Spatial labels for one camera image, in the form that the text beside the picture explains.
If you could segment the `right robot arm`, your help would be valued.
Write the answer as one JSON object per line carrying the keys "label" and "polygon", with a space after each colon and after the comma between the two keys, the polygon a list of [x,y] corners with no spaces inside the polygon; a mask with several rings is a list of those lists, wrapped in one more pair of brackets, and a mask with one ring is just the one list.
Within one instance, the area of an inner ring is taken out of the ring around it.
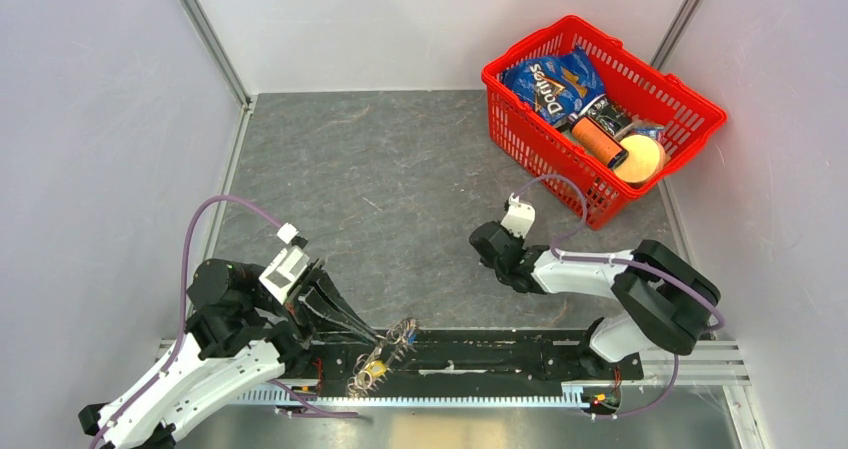
{"label": "right robot arm", "polygon": [[614,253],[571,252],[528,246],[491,221],[476,228],[469,242],[481,263],[516,292],[582,294],[620,304],[621,314],[589,329],[587,344],[577,351],[579,369],[591,378],[650,347],[687,356],[704,333],[724,324],[718,287],[656,240]]}

